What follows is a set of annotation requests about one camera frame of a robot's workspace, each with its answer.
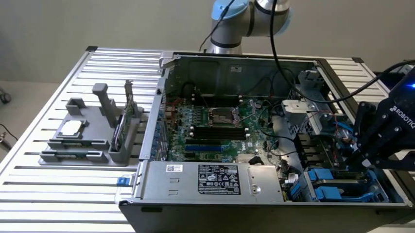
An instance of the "gray fixture stand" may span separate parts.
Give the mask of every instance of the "gray fixture stand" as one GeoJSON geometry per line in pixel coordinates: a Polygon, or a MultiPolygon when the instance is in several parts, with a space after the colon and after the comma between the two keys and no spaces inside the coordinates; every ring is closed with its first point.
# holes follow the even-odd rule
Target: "gray fixture stand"
{"type": "MultiPolygon", "coordinates": [[[[126,82],[126,94],[131,82],[126,82]]],[[[126,108],[118,108],[115,100],[109,99],[109,86],[97,83],[93,92],[98,95],[102,106],[87,106],[82,98],[71,98],[67,103],[69,114],[63,123],[49,140],[49,148],[41,153],[41,165],[66,166],[127,166],[131,150],[135,143],[143,108],[134,102],[134,111],[130,121],[123,124],[127,132],[119,149],[113,149],[115,131],[121,128],[121,114],[126,108]],[[75,122],[74,133],[69,133],[66,124],[75,122]]]]}

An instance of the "motherboard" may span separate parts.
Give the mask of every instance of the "motherboard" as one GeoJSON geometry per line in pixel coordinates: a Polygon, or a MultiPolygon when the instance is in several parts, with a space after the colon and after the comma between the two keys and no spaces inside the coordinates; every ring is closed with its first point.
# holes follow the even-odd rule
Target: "motherboard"
{"type": "Polygon", "coordinates": [[[278,148],[270,107],[257,99],[241,100],[234,107],[198,106],[175,100],[167,107],[170,126],[169,160],[181,162],[249,162],[257,155],[268,158],[278,148]]]}

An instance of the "blue pcie slot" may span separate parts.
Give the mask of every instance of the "blue pcie slot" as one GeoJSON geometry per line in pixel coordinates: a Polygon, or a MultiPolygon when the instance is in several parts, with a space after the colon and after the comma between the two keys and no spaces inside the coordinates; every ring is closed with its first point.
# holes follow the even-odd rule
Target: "blue pcie slot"
{"type": "Polygon", "coordinates": [[[222,146],[186,146],[186,151],[217,151],[222,152],[222,146]]]}

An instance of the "slotted aluminum surface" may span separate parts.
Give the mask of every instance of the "slotted aluminum surface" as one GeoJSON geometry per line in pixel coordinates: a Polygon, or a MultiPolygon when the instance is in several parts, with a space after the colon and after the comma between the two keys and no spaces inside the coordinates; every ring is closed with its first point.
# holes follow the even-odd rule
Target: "slotted aluminum surface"
{"type": "MultiPolygon", "coordinates": [[[[109,84],[110,98],[125,106],[125,81],[134,80],[135,101],[149,114],[161,78],[159,56],[157,51],[109,48],[86,52],[0,164],[0,232],[134,232],[115,204],[115,183],[137,170],[147,119],[127,167],[41,166],[38,153],[67,114],[67,100],[82,97],[87,105],[99,105],[91,94],[95,83],[109,84]]],[[[373,78],[352,59],[328,61],[350,91],[373,78]]],[[[385,96],[374,85],[357,100],[380,102],[385,96]]],[[[130,192],[130,187],[122,188],[122,194],[130,192]]]]}

